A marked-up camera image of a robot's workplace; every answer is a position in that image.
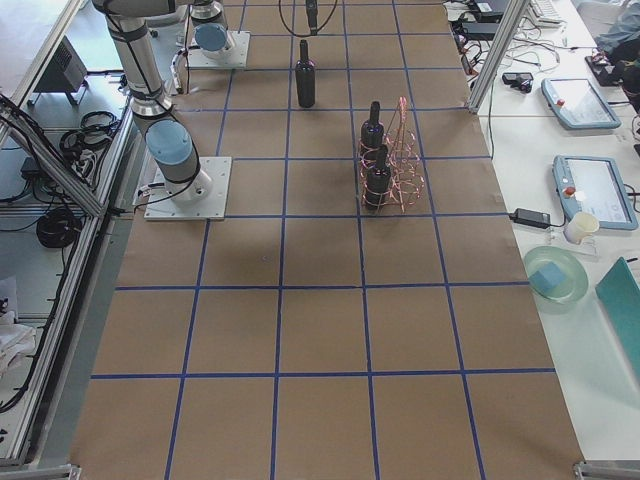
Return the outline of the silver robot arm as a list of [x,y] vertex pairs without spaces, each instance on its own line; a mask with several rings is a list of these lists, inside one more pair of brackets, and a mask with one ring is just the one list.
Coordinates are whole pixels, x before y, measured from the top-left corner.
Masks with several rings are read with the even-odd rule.
[[191,135],[172,113],[172,102],[159,73],[147,19],[177,11],[181,1],[95,1],[131,92],[135,124],[144,135],[163,177],[168,197],[191,202],[206,194],[211,180],[201,171]]
[[[278,15],[285,30],[297,38],[317,36],[326,26],[333,12],[329,13],[326,21],[319,23],[319,8],[317,1],[304,3],[308,32],[297,33],[284,17],[282,2],[278,2]],[[236,49],[236,39],[229,30],[228,21],[222,1],[206,1],[202,5],[193,5],[190,11],[193,25],[193,41],[207,58],[217,59],[232,54]]]

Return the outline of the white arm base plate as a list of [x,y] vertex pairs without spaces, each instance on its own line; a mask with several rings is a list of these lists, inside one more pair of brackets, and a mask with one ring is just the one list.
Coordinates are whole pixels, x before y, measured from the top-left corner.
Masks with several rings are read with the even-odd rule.
[[251,39],[249,31],[228,31],[227,42],[219,50],[196,49],[192,41],[189,49],[189,68],[194,70],[244,70],[247,66]]
[[231,170],[231,157],[201,157],[199,174],[192,183],[180,186],[167,183],[156,168],[153,180],[162,186],[151,191],[144,218],[150,221],[223,220]]

